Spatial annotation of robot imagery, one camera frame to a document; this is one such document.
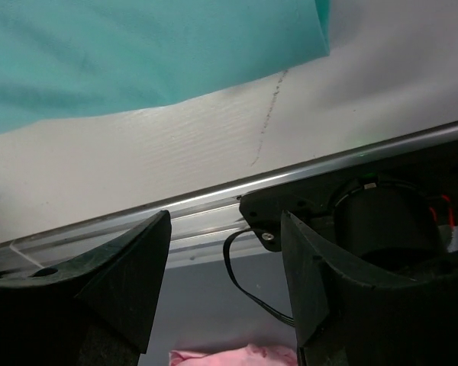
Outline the teal t-shirt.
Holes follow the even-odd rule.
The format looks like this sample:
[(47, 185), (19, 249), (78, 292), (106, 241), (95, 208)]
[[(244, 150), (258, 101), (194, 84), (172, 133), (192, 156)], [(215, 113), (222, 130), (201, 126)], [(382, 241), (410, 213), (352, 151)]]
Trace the teal t-shirt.
[(0, 133), (176, 104), (327, 56), (328, 1), (0, 1)]

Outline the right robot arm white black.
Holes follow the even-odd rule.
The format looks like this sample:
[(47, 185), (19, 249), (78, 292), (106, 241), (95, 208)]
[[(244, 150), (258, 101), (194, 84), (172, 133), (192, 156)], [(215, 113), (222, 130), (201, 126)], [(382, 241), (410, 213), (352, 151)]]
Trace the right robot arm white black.
[[(335, 194), (334, 239), (279, 211), (296, 349), (174, 351), (172, 365), (458, 365), (458, 251), (434, 205), (400, 181)], [(136, 365), (146, 352), (172, 226), (163, 210), (91, 251), (0, 278), (0, 365)]]

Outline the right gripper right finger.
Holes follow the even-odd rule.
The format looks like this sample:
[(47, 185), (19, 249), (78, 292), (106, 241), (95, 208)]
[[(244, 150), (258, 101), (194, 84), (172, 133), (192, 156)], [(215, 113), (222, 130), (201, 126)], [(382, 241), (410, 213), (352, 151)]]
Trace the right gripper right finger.
[(281, 240), (300, 365), (458, 365), (458, 251), (394, 273), (289, 212)]

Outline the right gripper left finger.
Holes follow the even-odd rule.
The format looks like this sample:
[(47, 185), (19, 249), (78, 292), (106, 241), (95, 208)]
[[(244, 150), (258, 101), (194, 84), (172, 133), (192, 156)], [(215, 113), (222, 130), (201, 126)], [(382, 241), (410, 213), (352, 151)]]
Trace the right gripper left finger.
[(68, 261), (0, 276), (0, 365), (136, 365), (147, 351), (170, 239), (162, 210)]

